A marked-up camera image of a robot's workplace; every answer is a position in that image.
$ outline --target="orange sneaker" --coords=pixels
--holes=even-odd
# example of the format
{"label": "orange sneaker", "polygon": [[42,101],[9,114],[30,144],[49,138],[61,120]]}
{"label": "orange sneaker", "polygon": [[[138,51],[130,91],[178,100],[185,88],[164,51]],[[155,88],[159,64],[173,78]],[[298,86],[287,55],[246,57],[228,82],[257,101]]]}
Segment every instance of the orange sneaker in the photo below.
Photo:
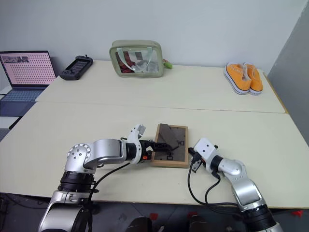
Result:
{"label": "orange sneaker", "polygon": [[253,95],[260,94],[263,90],[263,84],[260,79],[259,71],[256,69],[256,67],[253,64],[244,63],[243,65],[247,67],[247,74],[249,78],[252,80],[249,93]]}
{"label": "orange sneaker", "polygon": [[247,75],[247,66],[228,63],[225,67],[224,74],[236,93],[242,95],[248,93],[251,79]]}

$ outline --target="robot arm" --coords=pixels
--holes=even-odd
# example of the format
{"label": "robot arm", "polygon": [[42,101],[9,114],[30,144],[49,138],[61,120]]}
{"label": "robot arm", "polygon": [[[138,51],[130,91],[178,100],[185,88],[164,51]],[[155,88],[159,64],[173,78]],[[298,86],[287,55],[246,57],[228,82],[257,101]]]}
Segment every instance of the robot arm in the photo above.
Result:
{"label": "robot arm", "polygon": [[[253,232],[283,232],[255,183],[247,176],[245,165],[239,160],[222,158],[216,151],[217,146],[202,138],[194,147],[201,158],[205,161],[206,170],[222,172],[229,180],[232,191],[244,217],[244,223]],[[200,167],[201,161],[193,166],[193,171]]]}
{"label": "robot arm", "polygon": [[101,139],[94,143],[76,144],[67,153],[64,174],[58,189],[39,225],[39,232],[84,232],[89,208],[86,206],[93,174],[105,164],[130,161],[137,164],[151,159],[152,151],[170,151],[165,143],[139,140],[145,127],[137,124],[127,139]]}

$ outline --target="white shoe sole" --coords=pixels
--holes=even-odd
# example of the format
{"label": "white shoe sole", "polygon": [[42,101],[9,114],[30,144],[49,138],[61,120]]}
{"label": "white shoe sole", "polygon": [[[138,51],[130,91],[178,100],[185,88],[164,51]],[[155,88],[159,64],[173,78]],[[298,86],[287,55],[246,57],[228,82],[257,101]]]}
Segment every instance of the white shoe sole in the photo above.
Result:
{"label": "white shoe sole", "polygon": [[253,89],[249,89],[249,93],[251,93],[252,95],[259,95],[259,94],[261,94],[261,92],[262,91],[255,91],[255,90],[253,90]]}
{"label": "white shoe sole", "polygon": [[249,92],[249,90],[242,90],[240,88],[237,87],[237,85],[235,84],[235,82],[233,81],[232,77],[228,74],[226,67],[224,68],[224,74],[226,79],[229,81],[229,83],[231,84],[231,86],[233,87],[233,90],[240,95],[245,95]]}

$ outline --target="laptop screen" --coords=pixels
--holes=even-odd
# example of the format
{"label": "laptop screen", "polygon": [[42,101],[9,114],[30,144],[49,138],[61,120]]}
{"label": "laptop screen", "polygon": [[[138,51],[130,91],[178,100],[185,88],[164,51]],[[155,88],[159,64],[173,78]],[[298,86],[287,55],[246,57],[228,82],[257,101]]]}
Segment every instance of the laptop screen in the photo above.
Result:
{"label": "laptop screen", "polygon": [[47,51],[0,52],[0,59],[12,87],[46,87],[56,78]]}

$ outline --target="green pouch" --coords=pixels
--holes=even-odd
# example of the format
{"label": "green pouch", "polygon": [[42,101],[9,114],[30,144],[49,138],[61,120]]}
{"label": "green pouch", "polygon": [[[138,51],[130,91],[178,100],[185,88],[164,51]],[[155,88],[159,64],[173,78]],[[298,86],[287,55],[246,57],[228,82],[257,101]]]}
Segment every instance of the green pouch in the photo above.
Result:
{"label": "green pouch", "polygon": [[120,77],[160,77],[163,75],[162,50],[151,40],[116,40],[110,57]]}

